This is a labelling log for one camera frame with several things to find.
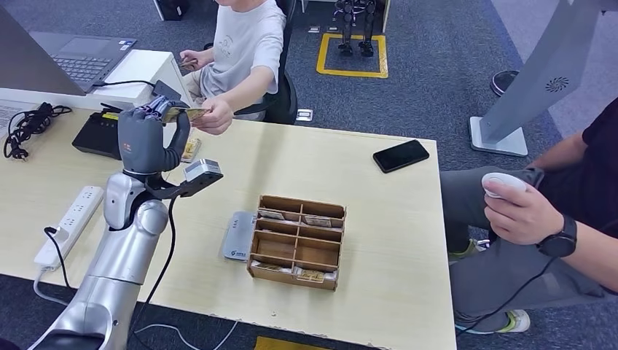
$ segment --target black phone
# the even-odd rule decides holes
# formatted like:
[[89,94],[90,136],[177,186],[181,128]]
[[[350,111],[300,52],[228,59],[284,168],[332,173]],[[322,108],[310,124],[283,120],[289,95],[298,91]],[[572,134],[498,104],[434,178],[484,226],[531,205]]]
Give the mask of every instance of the black phone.
[[429,158],[429,152],[418,140],[408,141],[373,154],[373,160],[384,174]]

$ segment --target white t-shirt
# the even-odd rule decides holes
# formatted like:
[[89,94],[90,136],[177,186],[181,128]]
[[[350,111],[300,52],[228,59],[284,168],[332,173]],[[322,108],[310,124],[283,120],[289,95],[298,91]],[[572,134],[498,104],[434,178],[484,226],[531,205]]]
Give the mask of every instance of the white t-shirt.
[[277,93],[285,24],[286,17],[275,0],[266,0],[248,12],[235,12],[229,6],[219,6],[214,62],[202,70],[202,95],[212,98],[232,90],[257,66],[273,70],[275,79],[267,92]]

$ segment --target white desk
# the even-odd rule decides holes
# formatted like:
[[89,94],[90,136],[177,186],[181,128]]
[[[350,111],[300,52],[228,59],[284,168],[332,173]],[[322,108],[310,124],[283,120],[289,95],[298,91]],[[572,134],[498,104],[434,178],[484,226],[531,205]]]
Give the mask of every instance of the white desk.
[[[83,186],[104,186],[120,162],[70,145],[88,112],[59,117],[28,142],[27,163],[0,160],[0,273],[35,277],[45,237]],[[371,154],[406,138],[235,120],[221,136],[201,135],[199,156],[224,178],[175,206],[174,259],[154,304],[381,349],[455,349],[436,143],[428,160],[382,174]],[[169,173],[178,183],[181,169]],[[336,292],[253,279],[220,255],[234,211],[255,210],[260,194],[347,206]],[[105,225],[95,213],[67,259],[78,285]],[[144,300],[169,249],[162,234]],[[60,271],[45,279],[62,284]]]

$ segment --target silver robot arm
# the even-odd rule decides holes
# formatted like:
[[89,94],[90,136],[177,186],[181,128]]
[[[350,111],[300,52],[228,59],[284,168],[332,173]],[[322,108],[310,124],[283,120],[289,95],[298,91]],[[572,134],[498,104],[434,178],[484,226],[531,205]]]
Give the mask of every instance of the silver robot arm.
[[185,169],[186,181],[165,182],[162,171],[180,164],[190,124],[182,112],[168,148],[162,116],[173,106],[159,97],[118,119],[122,172],[112,174],[103,202],[106,229],[77,293],[29,350],[126,349],[131,317],[161,233],[168,225],[163,199],[189,197],[221,179],[216,162],[199,160]]

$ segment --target gray pants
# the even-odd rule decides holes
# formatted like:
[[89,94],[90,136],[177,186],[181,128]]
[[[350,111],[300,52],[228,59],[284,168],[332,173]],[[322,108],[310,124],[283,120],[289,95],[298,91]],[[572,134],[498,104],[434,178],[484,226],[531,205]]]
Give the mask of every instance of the gray pants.
[[[465,250],[469,225],[490,229],[484,214],[485,191],[481,178],[494,171],[511,174],[535,187],[544,177],[539,169],[505,171],[484,167],[442,172],[442,205],[450,252]],[[519,246],[498,238],[488,250],[451,265],[455,322],[463,327],[472,326],[479,318],[506,302],[527,280],[540,273],[548,262],[549,257],[539,253],[536,246]],[[543,276],[530,283],[505,311],[569,306],[609,297],[598,283],[558,259]],[[508,323],[506,312],[498,312],[474,330],[492,332]]]

